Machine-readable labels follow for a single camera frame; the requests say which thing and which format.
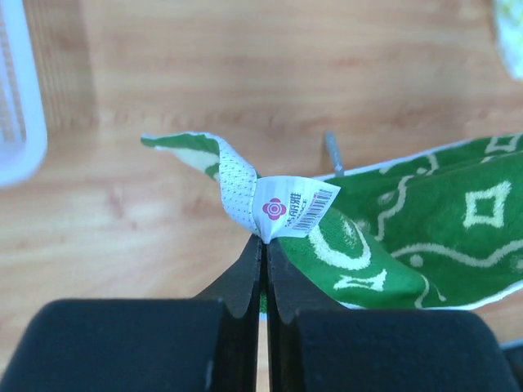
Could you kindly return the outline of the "white yellow patterned towel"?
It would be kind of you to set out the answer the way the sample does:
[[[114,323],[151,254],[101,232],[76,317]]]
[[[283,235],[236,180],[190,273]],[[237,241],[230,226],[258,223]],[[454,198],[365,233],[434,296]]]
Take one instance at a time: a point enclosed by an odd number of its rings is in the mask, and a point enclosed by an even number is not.
[[[496,45],[511,78],[522,80],[522,0],[493,0]]]

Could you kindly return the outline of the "green patterned towel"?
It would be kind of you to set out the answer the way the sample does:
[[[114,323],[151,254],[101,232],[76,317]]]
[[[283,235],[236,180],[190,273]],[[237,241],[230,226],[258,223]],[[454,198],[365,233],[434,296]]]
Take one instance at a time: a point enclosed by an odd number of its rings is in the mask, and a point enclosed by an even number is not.
[[[214,179],[233,221],[348,307],[473,310],[522,288],[519,133],[324,178],[260,176],[207,132],[141,143]]]

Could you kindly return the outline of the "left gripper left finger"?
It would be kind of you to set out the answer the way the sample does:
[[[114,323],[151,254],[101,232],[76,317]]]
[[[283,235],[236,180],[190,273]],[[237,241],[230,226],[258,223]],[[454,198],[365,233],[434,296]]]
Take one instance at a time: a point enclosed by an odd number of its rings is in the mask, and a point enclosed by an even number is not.
[[[223,305],[207,391],[254,391],[261,293],[262,241],[253,235],[239,259],[197,295]]]

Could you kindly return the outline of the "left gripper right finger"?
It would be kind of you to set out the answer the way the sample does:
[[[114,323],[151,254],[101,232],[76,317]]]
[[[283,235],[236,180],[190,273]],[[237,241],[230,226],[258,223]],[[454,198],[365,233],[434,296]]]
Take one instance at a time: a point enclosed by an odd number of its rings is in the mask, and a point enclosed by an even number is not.
[[[332,300],[285,255],[266,246],[270,389],[350,391],[342,337],[351,311]]]

